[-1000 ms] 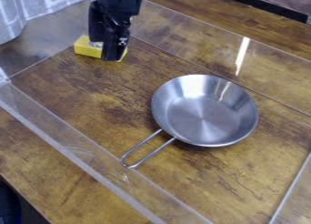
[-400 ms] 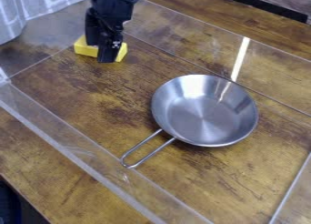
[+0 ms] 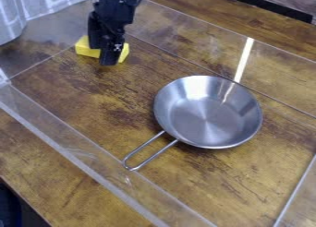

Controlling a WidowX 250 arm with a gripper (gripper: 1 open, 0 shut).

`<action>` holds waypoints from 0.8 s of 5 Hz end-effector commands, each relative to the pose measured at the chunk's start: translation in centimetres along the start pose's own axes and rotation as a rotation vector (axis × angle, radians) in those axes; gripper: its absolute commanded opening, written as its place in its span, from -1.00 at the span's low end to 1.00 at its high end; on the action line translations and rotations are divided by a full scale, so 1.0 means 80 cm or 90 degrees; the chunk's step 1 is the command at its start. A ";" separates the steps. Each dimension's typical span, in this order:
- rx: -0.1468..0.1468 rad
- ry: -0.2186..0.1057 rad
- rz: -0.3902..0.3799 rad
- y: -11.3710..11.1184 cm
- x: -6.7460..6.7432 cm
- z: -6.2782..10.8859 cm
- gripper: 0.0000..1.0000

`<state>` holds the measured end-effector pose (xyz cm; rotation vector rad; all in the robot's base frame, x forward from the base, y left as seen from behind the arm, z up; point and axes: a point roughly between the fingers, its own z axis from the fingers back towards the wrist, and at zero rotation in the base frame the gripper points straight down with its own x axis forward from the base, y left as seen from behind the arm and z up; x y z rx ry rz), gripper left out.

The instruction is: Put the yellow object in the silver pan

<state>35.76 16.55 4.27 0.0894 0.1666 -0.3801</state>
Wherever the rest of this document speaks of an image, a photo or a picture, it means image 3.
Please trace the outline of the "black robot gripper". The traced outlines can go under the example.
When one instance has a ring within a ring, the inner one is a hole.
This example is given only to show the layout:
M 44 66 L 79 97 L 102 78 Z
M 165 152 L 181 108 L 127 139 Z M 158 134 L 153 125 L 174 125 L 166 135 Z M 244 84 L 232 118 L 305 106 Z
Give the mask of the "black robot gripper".
M 134 12 L 141 2 L 142 0 L 99 0 L 94 4 L 95 12 L 87 18 L 87 37 L 90 48 L 102 49 L 102 66 L 114 66 L 119 62 L 125 43 L 122 25 L 134 22 Z

